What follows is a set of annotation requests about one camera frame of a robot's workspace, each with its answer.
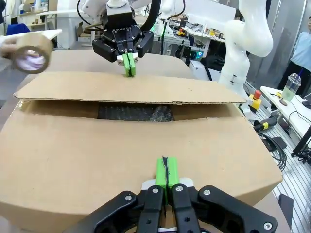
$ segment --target roll of packing tape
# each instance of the roll of packing tape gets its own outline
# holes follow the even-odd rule
[[[16,47],[12,62],[18,70],[27,74],[38,74],[49,66],[53,45],[44,35],[27,33],[17,39]]]

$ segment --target metal grate floor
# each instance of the metal grate floor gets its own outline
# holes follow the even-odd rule
[[[269,116],[270,114],[263,107],[257,112],[260,120],[267,119]],[[279,124],[266,133],[270,137],[282,137],[287,144],[285,149],[287,165],[283,172],[283,182],[273,190],[273,193],[276,198],[280,194],[285,194],[294,199],[292,232],[309,233],[311,232],[311,166],[299,162],[298,158],[291,157],[295,145]]]

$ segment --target brown table surface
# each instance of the brown table surface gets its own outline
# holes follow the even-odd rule
[[[61,50],[52,54],[51,64],[47,71],[90,71],[124,74],[124,67],[117,63],[110,63],[92,50]],[[192,72],[182,60],[175,57],[146,54],[136,64],[137,75],[153,74],[180,78],[194,78]],[[35,75],[28,75],[22,82],[23,87]],[[11,96],[0,109],[0,130],[18,103],[18,99]],[[256,206],[257,209],[275,217],[278,220],[277,233],[289,233],[290,229],[274,195],[270,193]]]

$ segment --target bolt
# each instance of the bolt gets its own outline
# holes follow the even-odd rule
[[[204,194],[205,196],[208,196],[208,195],[210,194],[210,191],[209,191],[208,189],[206,189],[206,190],[204,190],[203,194]]]
[[[177,192],[181,192],[183,190],[183,187],[182,186],[177,186],[176,189],[175,189]]]
[[[270,222],[266,222],[263,225],[263,227],[264,227],[265,230],[271,230],[272,229],[272,224]]]
[[[131,200],[132,197],[131,197],[130,195],[127,195],[127,196],[125,197],[125,199],[126,199],[126,200]]]

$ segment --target brown tape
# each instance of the brown tape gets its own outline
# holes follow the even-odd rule
[[[19,37],[16,42],[17,50],[12,56],[12,62],[15,68],[28,74],[38,74],[47,69],[50,64],[50,56],[53,51],[52,42],[40,33],[26,33]],[[32,50],[45,58],[41,68],[36,70],[27,70],[20,67],[17,60],[25,56],[26,51]]]

